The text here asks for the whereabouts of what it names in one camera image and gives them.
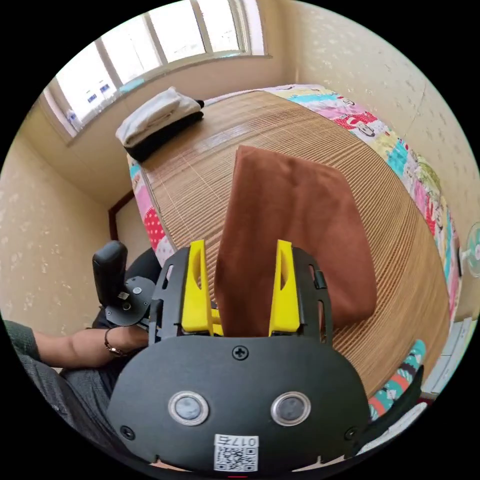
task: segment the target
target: electric fan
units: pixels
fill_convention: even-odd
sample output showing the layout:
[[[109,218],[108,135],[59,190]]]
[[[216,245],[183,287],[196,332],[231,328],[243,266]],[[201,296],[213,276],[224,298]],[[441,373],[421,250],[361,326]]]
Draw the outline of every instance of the electric fan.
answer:
[[[461,253],[461,264],[464,262],[471,275],[480,278],[480,221],[472,226],[466,239],[466,250]]]

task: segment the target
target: screw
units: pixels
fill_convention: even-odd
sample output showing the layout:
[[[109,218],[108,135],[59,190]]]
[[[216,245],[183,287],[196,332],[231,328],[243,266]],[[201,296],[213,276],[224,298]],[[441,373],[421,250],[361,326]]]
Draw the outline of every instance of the screw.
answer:
[[[357,429],[353,426],[352,428],[346,431],[345,440],[353,440],[356,433],[357,433]]]
[[[249,356],[249,349],[246,346],[238,345],[231,351],[231,354],[235,360],[245,360]]]
[[[120,433],[127,439],[127,440],[135,440],[135,433],[134,431],[126,425],[122,425],[120,427]]]

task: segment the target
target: black folded cloth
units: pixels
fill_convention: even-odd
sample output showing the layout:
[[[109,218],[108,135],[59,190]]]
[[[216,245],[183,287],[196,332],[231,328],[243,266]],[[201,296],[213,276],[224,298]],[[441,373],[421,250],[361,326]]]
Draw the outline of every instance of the black folded cloth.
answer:
[[[174,121],[170,125],[157,130],[135,146],[124,148],[133,159],[141,164],[162,145],[166,144],[180,132],[183,132],[186,128],[200,121],[203,116],[204,113],[202,111],[191,113],[190,115],[184,116],[180,120]]]

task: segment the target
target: colorful bedsheet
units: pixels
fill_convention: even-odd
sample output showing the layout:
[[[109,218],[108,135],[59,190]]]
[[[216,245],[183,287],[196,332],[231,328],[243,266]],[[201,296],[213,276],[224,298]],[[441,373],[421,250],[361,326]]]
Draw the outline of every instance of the colorful bedsheet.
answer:
[[[439,178],[425,158],[415,153],[391,128],[365,108],[321,85],[291,84],[259,90],[303,105],[349,130],[375,150],[396,173],[423,215],[435,240],[448,289],[450,322],[453,322],[460,297],[458,235],[442,195]],[[223,95],[206,101],[205,105],[251,91],[253,90]],[[160,265],[163,266],[175,249],[170,244],[157,216],[140,166],[135,160],[129,158],[129,168],[133,192],[143,224],[151,247]],[[385,386],[369,400],[372,420],[388,411],[393,402],[406,390],[414,374],[409,369],[416,371],[425,353],[425,345],[421,340],[417,340],[405,362],[400,365]]]

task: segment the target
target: window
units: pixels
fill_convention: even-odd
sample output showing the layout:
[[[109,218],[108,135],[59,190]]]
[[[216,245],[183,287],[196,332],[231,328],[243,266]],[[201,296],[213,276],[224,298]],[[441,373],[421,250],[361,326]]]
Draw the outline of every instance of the window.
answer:
[[[75,55],[56,79],[80,121],[116,90],[94,43]]]
[[[101,36],[123,84],[160,66],[160,60],[141,16],[132,18]]]
[[[238,50],[239,41],[232,11],[226,1],[197,0],[214,52]]]
[[[78,131],[108,103],[168,69],[250,53],[243,0],[181,0],[103,34],[48,86]]]
[[[169,62],[205,53],[197,19],[189,0],[161,6],[149,14]]]

